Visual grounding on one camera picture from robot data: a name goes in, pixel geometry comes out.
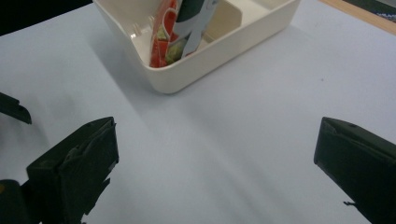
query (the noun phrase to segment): black object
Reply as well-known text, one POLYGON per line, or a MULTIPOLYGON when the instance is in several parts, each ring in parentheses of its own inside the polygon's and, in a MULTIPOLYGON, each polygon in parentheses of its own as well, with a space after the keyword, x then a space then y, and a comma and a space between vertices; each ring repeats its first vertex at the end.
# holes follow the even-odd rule
POLYGON ((183 0, 177 15, 177 22, 187 21, 201 12, 205 0, 183 0))
POLYGON ((323 118, 314 163, 372 223, 396 223, 396 146, 363 128, 323 118))
POLYGON ((360 7, 366 11, 374 13, 389 21, 396 22, 396 8, 377 0, 344 0, 355 7, 360 7))
POLYGON ((22 187, 0 181, 0 223, 81 223, 118 162, 114 119, 82 126, 27 167, 29 180, 22 187))
POLYGON ((20 101, 0 92, 0 113, 7 114, 14 119, 32 124, 29 111, 20 105, 20 101))
POLYGON ((0 35, 51 19, 92 3, 92 0, 7 0, 0 1, 0 35))

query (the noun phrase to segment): white table surface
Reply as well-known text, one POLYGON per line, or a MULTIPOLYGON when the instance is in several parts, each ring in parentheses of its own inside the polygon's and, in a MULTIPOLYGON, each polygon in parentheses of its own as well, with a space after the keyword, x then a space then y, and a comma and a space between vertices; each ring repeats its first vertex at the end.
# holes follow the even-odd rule
POLYGON ((316 0, 281 33, 187 89, 154 92, 94 5, 0 36, 0 179, 113 116, 120 163, 91 213, 108 223, 368 223, 314 163, 322 117, 396 143, 396 36, 316 0))

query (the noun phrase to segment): dark background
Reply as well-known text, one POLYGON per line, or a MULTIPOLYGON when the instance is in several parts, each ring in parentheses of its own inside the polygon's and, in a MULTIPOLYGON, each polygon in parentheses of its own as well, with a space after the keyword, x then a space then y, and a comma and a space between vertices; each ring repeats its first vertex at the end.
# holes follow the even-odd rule
POLYGON ((0 0, 0 35, 61 15, 92 0, 0 0))
POLYGON ((360 7, 374 14, 396 15, 396 8, 375 0, 344 0, 356 7, 360 7))

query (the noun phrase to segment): black plastic part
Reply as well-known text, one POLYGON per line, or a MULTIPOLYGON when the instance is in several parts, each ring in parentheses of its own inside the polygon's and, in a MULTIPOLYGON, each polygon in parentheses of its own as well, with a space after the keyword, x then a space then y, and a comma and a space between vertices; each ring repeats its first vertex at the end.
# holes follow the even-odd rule
POLYGON ((28 188, 41 199, 43 224, 79 224, 109 184, 119 162, 115 123, 88 123, 27 167, 28 188))
POLYGON ((20 105, 20 101, 0 92, 0 112, 28 124, 32 124, 29 111, 20 105))
POLYGON ((323 118, 317 164, 370 222, 396 223, 396 146, 363 128, 323 118))
POLYGON ((0 180, 0 223, 30 224, 20 185, 15 180, 0 180))
POLYGON ((21 186, 21 193, 23 195, 30 223, 40 223, 41 218, 45 215, 45 210, 43 209, 45 205, 43 204, 44 201, 42 198, 40 198, 39 192, 35 192, 30 181, 26 181, 21 186))

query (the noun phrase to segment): white tray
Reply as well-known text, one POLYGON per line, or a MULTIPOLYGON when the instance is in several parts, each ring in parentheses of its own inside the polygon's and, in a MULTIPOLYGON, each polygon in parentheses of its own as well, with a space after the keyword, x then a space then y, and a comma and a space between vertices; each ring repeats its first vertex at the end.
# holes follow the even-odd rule
POLYGON ((161 0, 93 2, 152 87, 173 93, 283 30, 300 0, 222 0, 198 50, 163 68, 149 67, 151 24, 161 0))

